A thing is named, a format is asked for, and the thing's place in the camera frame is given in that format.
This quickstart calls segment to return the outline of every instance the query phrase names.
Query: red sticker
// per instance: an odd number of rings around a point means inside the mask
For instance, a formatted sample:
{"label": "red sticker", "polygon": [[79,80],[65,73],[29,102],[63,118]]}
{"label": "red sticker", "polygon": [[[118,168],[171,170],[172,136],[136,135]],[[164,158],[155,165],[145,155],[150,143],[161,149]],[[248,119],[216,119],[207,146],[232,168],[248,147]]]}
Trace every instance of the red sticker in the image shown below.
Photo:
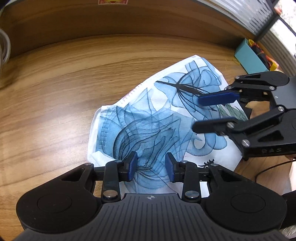
{"label": "red sticker", "polygon": [[128,4],[128,0],[99,0],[98,4]]}

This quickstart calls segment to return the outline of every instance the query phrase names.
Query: metal screw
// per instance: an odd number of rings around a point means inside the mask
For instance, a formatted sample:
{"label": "metal screw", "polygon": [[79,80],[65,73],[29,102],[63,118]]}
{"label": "metal screw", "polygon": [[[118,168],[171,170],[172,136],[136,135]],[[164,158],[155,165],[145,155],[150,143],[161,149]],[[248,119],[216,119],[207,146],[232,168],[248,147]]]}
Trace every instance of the metal screw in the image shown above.
{"label": "metal screw", "polygon": [[247,139],[243,139],[243,140],[242,140],[242,145],[243,145],[243,147],[246,147],[246,148],[250,147],[250,142],[249,142],[249,140],[247,140]]}
{"label": "metal screw", "polygon": [[230,129],[234,128],[234,123],[233,122],[227,122],[226,126]]}
{"label": "metal screw", "polygon": [[115,190],[106,190],[103,192],[103,196],[107,199],[116,198],[118,196],[118,192]]}
{"label": "metal screw", "polygon": [[188,199],[196,199],[199,196],[200,196],[200,193],[197,191],[190,190],[190,191],[185,192],[185,197]]}

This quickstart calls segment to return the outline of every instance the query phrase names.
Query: light blue container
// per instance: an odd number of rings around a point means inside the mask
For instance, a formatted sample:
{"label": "light blue container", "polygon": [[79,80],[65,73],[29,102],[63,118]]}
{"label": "light blue container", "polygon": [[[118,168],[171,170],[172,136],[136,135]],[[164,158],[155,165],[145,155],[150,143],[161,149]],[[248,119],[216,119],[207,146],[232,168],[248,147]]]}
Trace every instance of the light blue container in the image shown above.
{"label": "light blue container", "polygon": [[234,56],[248,74],[269,71],[259,57],[249,47],[247,39],[244,39],[236,48]]}

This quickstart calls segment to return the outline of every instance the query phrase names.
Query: wooden table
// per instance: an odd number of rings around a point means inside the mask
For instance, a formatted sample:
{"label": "wooden table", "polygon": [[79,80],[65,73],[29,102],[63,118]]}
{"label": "wooden table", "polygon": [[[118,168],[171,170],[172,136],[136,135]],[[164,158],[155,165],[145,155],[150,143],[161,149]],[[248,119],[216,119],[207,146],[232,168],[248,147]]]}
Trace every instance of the wooden table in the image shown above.
{"label": "wooden table", "polygon": [[[159,35],[90,37],[11,59],[0,80],[8,84],[0,90],[0,235],[12,240],[22,231],[15,212],[21,195],[86,161],[90,124],[99,107],[194,54],[205,57],[228,83],[245,74],[233,49]],[[268,110],[264,103],[255,106],[255,114]],[[285,160],[253,158],[236,171],[252,179]],[[270,170],[258,182],[281,194],[289,169]]]}

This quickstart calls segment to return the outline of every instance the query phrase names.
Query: blue rubber pad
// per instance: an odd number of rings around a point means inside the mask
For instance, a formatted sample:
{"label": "blue rubber pad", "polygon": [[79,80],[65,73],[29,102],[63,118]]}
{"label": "blue rubber pad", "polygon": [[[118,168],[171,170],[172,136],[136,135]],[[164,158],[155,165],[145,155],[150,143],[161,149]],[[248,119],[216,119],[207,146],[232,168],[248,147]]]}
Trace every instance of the blue rubber pad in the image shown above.
{"label": "blue rubber pad", "polygon": [[198,104],[202,106],[218,105],[233,103],[239,99],[239,93],[227,92],[227,93],[213,93],[200,96],[198,98]]}
{"label": "blue rubber pad", "polygon": [[133,176],[135,175],[135,172],[137,170],[137,164],[138,164],[138,154],[135,153],[133,156],[131,162],[130,162],[130,167],[128,171],[128,179],[131,181],[133,179]]}
{"label": "blue rubber pad", "polygon": [[170,160],[167,153],[165,154],[165,168],[167,170],[170,182],[173,182],[174,178],[175,178],[174,168],[173,168],[173,164],[172,164],[172,162],[171,162],[171,160]]}

